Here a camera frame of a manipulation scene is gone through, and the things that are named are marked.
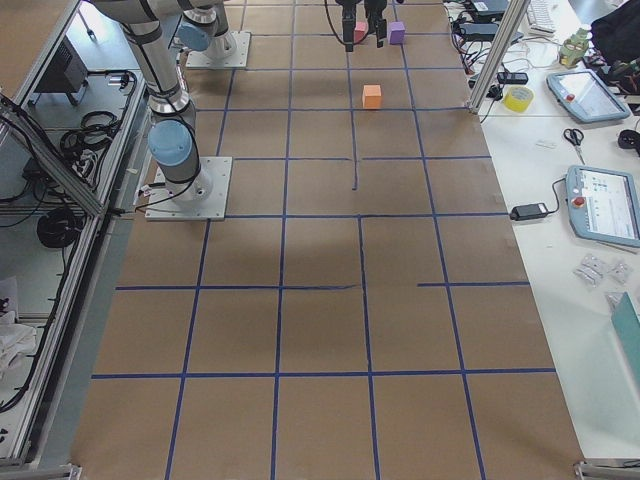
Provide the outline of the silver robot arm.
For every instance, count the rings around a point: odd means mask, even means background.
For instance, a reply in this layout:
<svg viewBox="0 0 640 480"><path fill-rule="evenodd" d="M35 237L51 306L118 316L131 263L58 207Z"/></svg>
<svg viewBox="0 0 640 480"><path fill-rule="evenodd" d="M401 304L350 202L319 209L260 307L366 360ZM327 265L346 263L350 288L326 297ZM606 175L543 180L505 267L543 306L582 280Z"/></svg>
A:
<svg viewBox="0 0 640 480"><path fill-rule="evenodd" d="M184 46L213 60L226 58L236 50L222 1L184 11L177 36Z"/></svg>
<svg viewBox="0 0 640 480"><path fill-rule="evenodd" d="M195 139L195 106L164 44L161 19L179 14L179 39L193 51L227 56L235 49L222 1L95 1L118 22L143 73L155 124L149 149L164 174L170 198L205 196L210 181L201 172Z"/></svg>

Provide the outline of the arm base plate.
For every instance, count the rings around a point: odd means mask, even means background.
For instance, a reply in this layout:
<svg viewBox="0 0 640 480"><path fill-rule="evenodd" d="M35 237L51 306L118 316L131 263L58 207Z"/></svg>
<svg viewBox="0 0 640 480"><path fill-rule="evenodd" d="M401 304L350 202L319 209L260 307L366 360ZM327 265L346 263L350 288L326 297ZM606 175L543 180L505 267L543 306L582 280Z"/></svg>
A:
<svg viewBox="0 0 640 480"><path fill-rule="evenodd" d="M150 194L151 206L145 209L148 221L201 221L225 219L233 159L201 157L199 175L192 184L179 186L166 182L157 167L155 182L165 183Z"/></svg>
<svg viewBox="0 0 640 480"><path fill-rule="evenodd" d="M247 66L251 33L227 31L224 35L188 40L186 68L194 70L244 69Z"/></svg>

